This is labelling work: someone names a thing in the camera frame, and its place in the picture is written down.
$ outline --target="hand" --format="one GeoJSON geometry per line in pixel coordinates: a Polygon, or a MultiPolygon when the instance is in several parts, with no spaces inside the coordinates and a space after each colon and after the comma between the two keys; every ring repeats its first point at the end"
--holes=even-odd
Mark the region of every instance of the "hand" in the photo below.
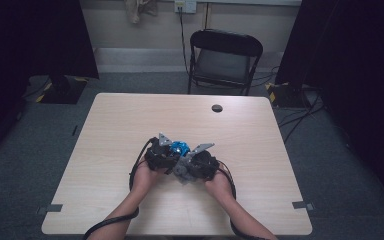
{"type": "Polygon", "coordinates": [[[213,180],[207,180],[205,182],[205,188],[207,192],[218,201],[227,197],[233,198],[230,182],[220,170],[217,170],[213,180]]]}
{"type": "Polygon", "coordinates": [[[149,169],[148,162],[144,157],[140,159],[138,164],[139,166],[136,170],[131,192],[146,195],[155,184],[157,178],[162,175],[166,169],[158,169],[156,171],[149,169]]]}

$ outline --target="wall outlet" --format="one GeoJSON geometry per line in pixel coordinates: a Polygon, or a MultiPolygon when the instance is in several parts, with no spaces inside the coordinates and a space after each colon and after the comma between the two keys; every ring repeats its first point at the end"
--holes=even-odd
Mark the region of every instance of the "wall outlet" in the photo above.
{"type": "Polygon", "coordinates": [[[174,12],[179,12],[179,9],[183,13],[196,13],[196,0],[174,1],[174,12]]]}

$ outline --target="blue part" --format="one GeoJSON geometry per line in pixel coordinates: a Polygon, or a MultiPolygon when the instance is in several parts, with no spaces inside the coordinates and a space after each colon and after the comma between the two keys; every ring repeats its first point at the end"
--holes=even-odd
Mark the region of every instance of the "blue part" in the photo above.
{"type": "Polygon", "coordinates": [[[173,142],[170,146],[170,152],[172,155],[178,153],[180,156],[184,157],[189,151],[190,148],[185,142],[176,141],[173,142]]]}

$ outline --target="table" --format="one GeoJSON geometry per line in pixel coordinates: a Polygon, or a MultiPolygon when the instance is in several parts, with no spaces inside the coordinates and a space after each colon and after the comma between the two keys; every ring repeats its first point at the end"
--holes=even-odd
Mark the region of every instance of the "table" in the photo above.
{"type": "MultiPolygon", "coordinates": [[[[307,235],[312,226],[271,105],[266,98],[98,94],[52,204],[45,234],[84,234],[127,195],[131,168],[146,141],[163,132],[208,151],[230,169],[237,200],[277,235],[307,235]],[[216,113],[212,106],[223,111],[216,113]]],[[[162,176],[140,205],[130,235],[233,235],[229,218],[202,183],[162,176]]]]}

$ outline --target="chair seat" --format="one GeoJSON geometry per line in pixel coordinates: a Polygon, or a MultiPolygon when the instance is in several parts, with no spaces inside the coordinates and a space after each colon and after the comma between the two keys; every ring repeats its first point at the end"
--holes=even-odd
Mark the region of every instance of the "chair seat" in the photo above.
{"type": "Polygon", "coordinates": [[[194,77],[219,79],[226,82],[248,82],[250,58],[247,56],[201,49],[194,77]]]}

